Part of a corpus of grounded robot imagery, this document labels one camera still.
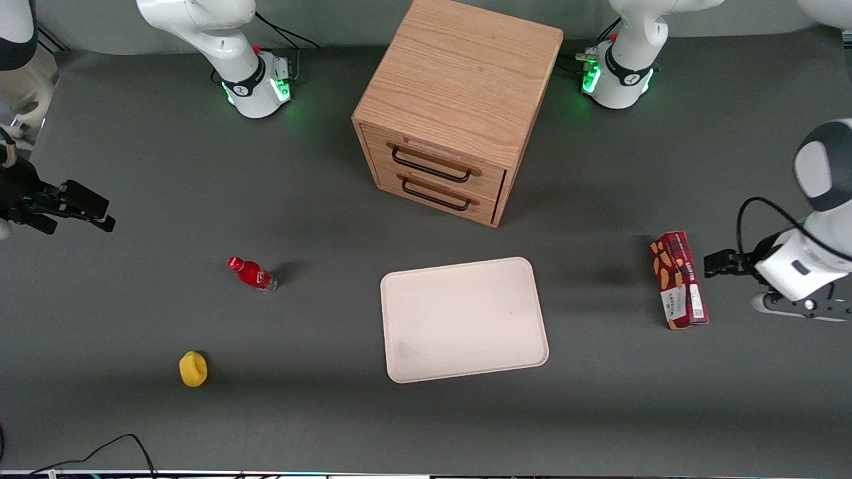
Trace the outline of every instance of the wooden cabinet top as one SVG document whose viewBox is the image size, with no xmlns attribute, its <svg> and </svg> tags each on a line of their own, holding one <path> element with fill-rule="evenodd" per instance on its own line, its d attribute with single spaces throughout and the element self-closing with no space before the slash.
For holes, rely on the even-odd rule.
<svg viewBox="0 0 852 479">
<path fill-rule="evenodd" d="M 353 118 L 511 169 L 562 31 L 449 0 L 414 0 Z"/>
</svg>

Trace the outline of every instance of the yellow sponge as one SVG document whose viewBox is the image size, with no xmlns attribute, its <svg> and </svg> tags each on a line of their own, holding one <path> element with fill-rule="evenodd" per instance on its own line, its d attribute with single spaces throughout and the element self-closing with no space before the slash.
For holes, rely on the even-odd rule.
<svg viewBox="0 0 852 479">
<path fill-rule="evenodd" d="M 207 361 L 195 351 L 184 354 L 178 368 L 181 370 L 183 383 L 190 388 L 199 387 L 207 379 Z"/>
</svg>

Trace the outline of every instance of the wooden drawer cabinet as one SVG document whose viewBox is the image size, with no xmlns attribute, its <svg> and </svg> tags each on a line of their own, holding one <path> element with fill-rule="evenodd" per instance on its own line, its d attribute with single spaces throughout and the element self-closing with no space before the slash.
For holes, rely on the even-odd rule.
<svg viewBox="0 0 852 479">
<path fill-rule="evenodd" d="M 497 227 L 561 41 L 549 26 L 414 0 L 352 116 L 376 185 Z"/>
</svg>

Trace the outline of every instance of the green led light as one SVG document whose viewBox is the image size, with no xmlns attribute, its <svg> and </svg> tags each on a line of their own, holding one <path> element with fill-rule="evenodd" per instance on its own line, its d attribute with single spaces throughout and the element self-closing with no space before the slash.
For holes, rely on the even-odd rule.
<svg viewBox="0 0 852 479">
<path fill-rule="evenodd" d="M 642 87 L 642 93 L 648 91 L 648 86 L 651 85 L 651 77 L 653 76 L 653 68 L 648 72 L 648 79 L 645 80 L 645 86 Z"/>
<path fill-rule="evenodd" d="M 224 82 L 222 83 L 222 89 L 225 90 L 225 95 L 227 95 L 227 102 L 233 105 L 233 98 L 231 98 L 231 92 L 227 90 L 227 86 L 225 86 Z"/>
<path fill-rule="evenodd" d="M 591 94 L 593 91 L 595 91 L 595 87 L 597 86 L 597 79 L 600 76 L 601 68 L 598 65 L 595 65 L 583 77 L 583 91 L 588 94 Z"/>
<path fill-rule="evenodd" d="M 281 100 L 282 103 L 290 99 L 289 82 L 285 80 L 276 80 L 275 78 L 270 78 L 269 84 L 272 85 L 272 88 L 275 90 L 275 94 L 278 96 L 278 99 Z"/>
</svg>

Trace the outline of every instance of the red bottle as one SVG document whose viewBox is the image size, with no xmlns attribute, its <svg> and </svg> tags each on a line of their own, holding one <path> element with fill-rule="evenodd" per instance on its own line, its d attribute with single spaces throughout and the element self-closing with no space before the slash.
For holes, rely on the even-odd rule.
<svg viewBox="0 0 852 479">
<path fill-rule="evenodd" d="M 237 272 L 240 281 L 257 290 L 270 292 L 278 287 L 278 280 L 253 261 L 243 261 L 238 257 L 232 257 L 227 260 L 227 266 Z"/>
</svg>

